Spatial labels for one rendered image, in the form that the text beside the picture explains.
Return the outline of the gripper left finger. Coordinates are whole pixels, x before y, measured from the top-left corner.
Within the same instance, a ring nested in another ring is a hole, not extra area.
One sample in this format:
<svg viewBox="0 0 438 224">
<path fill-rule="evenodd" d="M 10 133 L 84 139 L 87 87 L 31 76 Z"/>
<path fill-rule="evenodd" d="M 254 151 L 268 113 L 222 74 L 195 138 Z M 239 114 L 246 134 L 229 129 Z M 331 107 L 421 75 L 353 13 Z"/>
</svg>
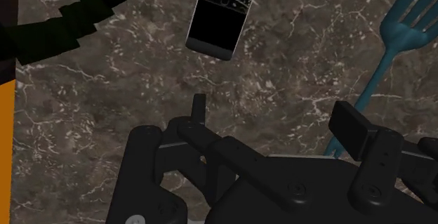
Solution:
<svg viewBox="0 0 438 224">
<path fill-rule="evenodd" d="M 210 205 L 240 180 L 287 212 L 308 203 L 303 180 L 287 178 L 271 157 L 206 128 L 205 113 L 206 96 L 196 94 L 191 115 L 173 118 L 165 131 L 131 130 L 105 224 L 206 224 L 190 222 L 185 201 L 160 186 L 167 171 L 181 172 Z"/>
</svg>

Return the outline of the black keypad mobile phone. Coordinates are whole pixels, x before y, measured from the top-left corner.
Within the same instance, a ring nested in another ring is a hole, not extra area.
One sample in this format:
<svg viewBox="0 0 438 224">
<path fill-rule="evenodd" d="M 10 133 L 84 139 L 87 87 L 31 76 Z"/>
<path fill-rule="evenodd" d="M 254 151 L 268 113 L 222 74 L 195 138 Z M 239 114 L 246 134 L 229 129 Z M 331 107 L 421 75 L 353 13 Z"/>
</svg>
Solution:
<svg viewBox="0 0 438 224">
<path fill-rule="evenodd" d="M 186 47 L 219 60 L 231 60 L 252 1 L 197 0 Z"/>
</svg>

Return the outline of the teal plastic fork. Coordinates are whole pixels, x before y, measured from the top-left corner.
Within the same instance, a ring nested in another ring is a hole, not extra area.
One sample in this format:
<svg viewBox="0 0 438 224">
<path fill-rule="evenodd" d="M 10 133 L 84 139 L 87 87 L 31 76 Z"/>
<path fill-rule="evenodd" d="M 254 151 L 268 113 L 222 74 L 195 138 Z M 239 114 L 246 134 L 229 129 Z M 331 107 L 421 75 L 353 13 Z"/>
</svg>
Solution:
<svg viewBox="0 0 438 224">
<path fill-rule="evenodd" d="M 438 37 L 438 0 L 396 0 L 380 24 L 380 36 L 385 52 L 354 104 L 360 112 L 398 53 L 422 48 Z"/>
</svg>

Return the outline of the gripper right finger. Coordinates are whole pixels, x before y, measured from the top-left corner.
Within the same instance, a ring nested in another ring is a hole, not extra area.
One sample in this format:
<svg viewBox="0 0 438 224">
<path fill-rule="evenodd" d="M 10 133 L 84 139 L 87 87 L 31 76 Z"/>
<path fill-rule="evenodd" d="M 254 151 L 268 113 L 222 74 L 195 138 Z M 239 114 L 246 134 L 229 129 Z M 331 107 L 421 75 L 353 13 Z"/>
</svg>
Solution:
<svg viewBox="0 0 438 224">
<path fill-rule="evenodd" d="M 328 127 L 353 160 L 360 162 L 348 198 L 353 207 L 375 214 L 395 199 L 397 178 L 438 212 L 438 138 L 410 143 L 392 129 L 372 124 L 346 101 L 337 101 Z"/>
</svg>

